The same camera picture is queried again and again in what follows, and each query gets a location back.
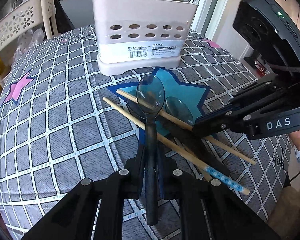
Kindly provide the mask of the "blue-tipped wooden chopstick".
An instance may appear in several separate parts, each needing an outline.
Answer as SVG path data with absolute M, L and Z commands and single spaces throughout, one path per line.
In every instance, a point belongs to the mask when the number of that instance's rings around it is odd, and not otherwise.
M 132 121 L 134 124 L 139 126 L 141 129 L 145 130 L 146 126 L 143 122 L 126 112 L 124 109 L 113 103 L 111 100 L 109 100 L 106 97 L 103 97 L 103 100 L 108 103 L 111 107 L 116 109 L 118 112 L 120 112 L 122 115 L 124 115 L 126 118 L 128 118 L 130 121 Z M 188 161 L 192 162 L 194 165 L 198 166 L 202 170 L 204 170 L 209 175 L 215 177 L 216 179 L 219 179 L 222 183 L 228 185 L 229 187 L 232 187 L 233 189 L 237 190 L 238 192 L 241 192 L 242 194 L 245 194 L 246 196 L 250 194 L 250 190 L 246 187 L 242 186 L 241 184 L 235 182 L 234 180 L 230 179 L 226 175 L 222 174 L 221 172 L 217 171 L 213 167 L 207 165 L 205 162 L 198 159 L 194 153 L 187 152 L 185 149 L 181 148 L 180 146 L 176 145 L 172 141 L 168 140 L 166 137 L 163 137 L 159 133 L 157 133 L 157 139 L 162 142 L 164 145 L 166 145 L 171 150 L 175 151 L 179 155 L 181 155 L 183 158 L 187 159 Z

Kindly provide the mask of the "checked grey tablecloth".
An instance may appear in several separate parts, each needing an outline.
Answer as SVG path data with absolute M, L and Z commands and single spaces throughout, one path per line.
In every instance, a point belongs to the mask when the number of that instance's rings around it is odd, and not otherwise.
M 104 76 L 97 64 L 96 34 L 89 25 L 45 41 L 14 64 L 0 97 L 0 214 L 12 239 L 21 239 L 64 195 L 85 177 L 107 178 L 136 155 L 139 129 L 104 102 L 122 104 L 111 85 L 137 83 L 151 68 Z M 168 82 L 209 86 L 200 113 L 216 111 L 256 77 L 226 49 L 190 31 L 179 67 Z M 17 99 L 6 101 L 10 85 Z M 287 135 L 250 141 L 224 131 L 217 140 L 256 161 L 246 161 L 207 143 L 250 190 L 235 191 L 262 220 L 268 220 L 283 189 L 292 143 Z M 123 239 L 181 239 L 179 205 L 159 200 L 159 222 L 147 226 L 140 200 L 125 200 Z

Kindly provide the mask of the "white utensil caddy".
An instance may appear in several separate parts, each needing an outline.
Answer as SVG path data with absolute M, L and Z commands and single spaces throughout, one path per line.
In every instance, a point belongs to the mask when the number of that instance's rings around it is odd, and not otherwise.
M 169 0 L 92 0 L 103 75 L 176 68 L 197 5 Z

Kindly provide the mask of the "beige perforated storage cart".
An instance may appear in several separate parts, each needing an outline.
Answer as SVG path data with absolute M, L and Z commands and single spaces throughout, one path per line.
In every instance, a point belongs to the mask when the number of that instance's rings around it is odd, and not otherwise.
M 0 52 L 29 29 L 43 24 L 47 39 L 58 34 L 54 0 L 28 0 L 0 21 Z M 0 75 L 0 85 L 4 78 Z

